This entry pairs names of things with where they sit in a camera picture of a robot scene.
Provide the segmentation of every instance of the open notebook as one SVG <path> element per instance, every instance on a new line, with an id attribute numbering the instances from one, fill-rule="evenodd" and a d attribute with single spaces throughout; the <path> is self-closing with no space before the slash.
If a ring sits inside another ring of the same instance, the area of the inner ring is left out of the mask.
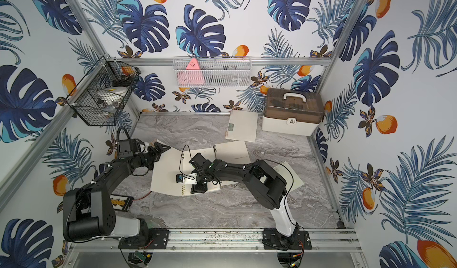
<path id="1" fill-rule="evenodd" d="M 192 184 L 176 182 L 176 175 L 181 174 L 179 172 L 180 159 L 180 150 L 170 148 L 162 153 L 160 160 L 154 164 L 151 191 L 172 196 L 194 195 L 191 194 Z M 183 171 L 183 173 L 189 174 L 191 171 Z M 218 191 L 220 189 L 221 186 L 219 184 L 213 185 L 211 182 L 208 183 L 208 192 Z"/>
<path id="2" fill-rule="evenodd" d="M 223 160 L 227 163 L 233 164 L 249 164 L 251 160 L 249 158 L 248 149 L 244 141 L 233 141 L 216 144 L 210 148 L 204 149 L 195 149 L 190 151 L 192 157 L 195 154 L 200 153 L 203 157 L 209 161 L 214 161 L 215 159 Z M 189 156 L 189 151 L 184 151 L 182 156 L 181 170 L 183 173 L 187 174 L 194 170 L 193 166 L 189 163 L 191 157 Z M 236 184 L 232 181 L 222 181 L 221 185 L 230 185 Z"/>

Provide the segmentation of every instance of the marble floor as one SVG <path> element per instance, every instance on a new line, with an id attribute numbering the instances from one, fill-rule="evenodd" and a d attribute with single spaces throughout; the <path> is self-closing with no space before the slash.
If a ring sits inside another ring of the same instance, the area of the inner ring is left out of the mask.
<path id="1" fill-rule="evenodd" d="M 229 116 L 222 115 L 142 115 L 133 137 L 144 142 L 158 138 L 179 150 L 186 144 L 191 149 L 207 148 L 229 141 L 225 139 L 228 122 Z M 288 196 L 295 220 L 304 228 L 336 228 L 306 137 L 264 132 L 261 123 L 259 117 L 255 143 L 246 142 L 251 161 L 257 158 L 287 161 L 304 182 L 303 186 Z M 151 174 L 144 177 L 129 176 L 114 193 L 135 198 L 145 195 L 150 188 Z M 226 185 L 220 191 L 188 197 L 152 192 L 148 197 L 135 201 L 129 212 L 119 215 L 144 218 L 150 227 L 275 227 L 269 210 L 257 203 L 243 184 Z"/>

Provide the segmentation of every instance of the robotic arm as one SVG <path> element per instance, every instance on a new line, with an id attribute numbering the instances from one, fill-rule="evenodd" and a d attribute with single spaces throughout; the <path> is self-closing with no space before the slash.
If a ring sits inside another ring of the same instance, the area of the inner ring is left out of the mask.
<path id="1" fill-rule="evenodd" d="M 299 226 L 292 218 L 287 203 L 286 180 L 264 160 L 251 164 L 231 164 L 216 159 L 213 162 L 197 153 L 189 162 L 195 168 L 197 185 L 192 192 L 204 193 L 208 182 L 234 181 L 243 183 L 255 199 L 270 210 L 276 230 L 283 235 L 282 244 L 295 243 Z"/>

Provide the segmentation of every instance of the storage box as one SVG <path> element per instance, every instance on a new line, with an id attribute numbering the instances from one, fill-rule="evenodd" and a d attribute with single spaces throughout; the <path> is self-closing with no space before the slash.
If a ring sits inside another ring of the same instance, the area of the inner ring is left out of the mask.
<path id="1" fill-rule="evenodd" d="M 323 117 L 320 94 L 268 89 L 262 130 L 311 136 Z"/>

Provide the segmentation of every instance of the white paper page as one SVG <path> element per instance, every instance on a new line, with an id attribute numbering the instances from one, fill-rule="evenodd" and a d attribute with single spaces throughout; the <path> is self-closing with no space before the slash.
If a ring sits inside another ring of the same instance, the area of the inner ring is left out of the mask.
<path id="1" fill-rule="evenodd" d="M 216 159 L 214 156 L 214 150 L 212 147 L 191 150 L 192 157 L 194 157 L 195 154 L 197 154 L 197 153 L 200 153 L 203 157 L 205 157 L 206 159 L 208 159 L 211 162 L 214 161 L 214 159 Z M 181 162 L 181 170 L 184 174 L 190 174 L 194 170 L 194 167 L 189 163 L 189 161 L 191 161 L 191 158 L 189 156 L 189 151 L 186 150 L 186 151 L 184 151 L 184 159 Z"/>
<path id="2" fill-rule="evenodd" d="M 289 163 L 281 162 L 281 164 L 286 166 L 293 175 L 293 186 L 290 191 L 293 191 L 296 188 L 299 188 L 300 186 L 304 185 L 303 181 L 300 179 L 297 173 L 295 173 L 292 167 L 290 167 Z M 286 168 L 284 168 L 281 165 L 277 165 L 276 167 L 273 167 L 273 169 L 275 169 L 275 171 L 278 172 L 278 174 L 280 174 L 284 178 L 284 180 L 286 180 L 286 190 L 289 191 L 290 185 L 292 184 L 292 177 L 289 174 L 288 170 L 286 170 Z"/>
<path id="3" fill-rule="evenodd" d="M 246 143 L 244 143 L 243 140 L 216 144 L 215 159 L 221 159 L 227 163 L 233 164 L 251 163 L 251 159 L 249 158 L 248 154 L 248 148 L 246 148 Z M 231 184 L 236 184 L 236 182 L 222 181 L 221 183 L 222 186 Z"/>
<path id="4" fill-rule="evenodd" d="M 225 139 L 255 142 L 259 114 L 250 111 L 231 111 Z"/>
<path id="5" fill-rule="evenodd" d="M 182 196 L 183 185 L 176 183 L 176 174 L 180 174 L 180 159 L 180 150 L 170 148 L 162 153 L 160 160 L 154 164 L 151 191 L 171 196 Z"/>

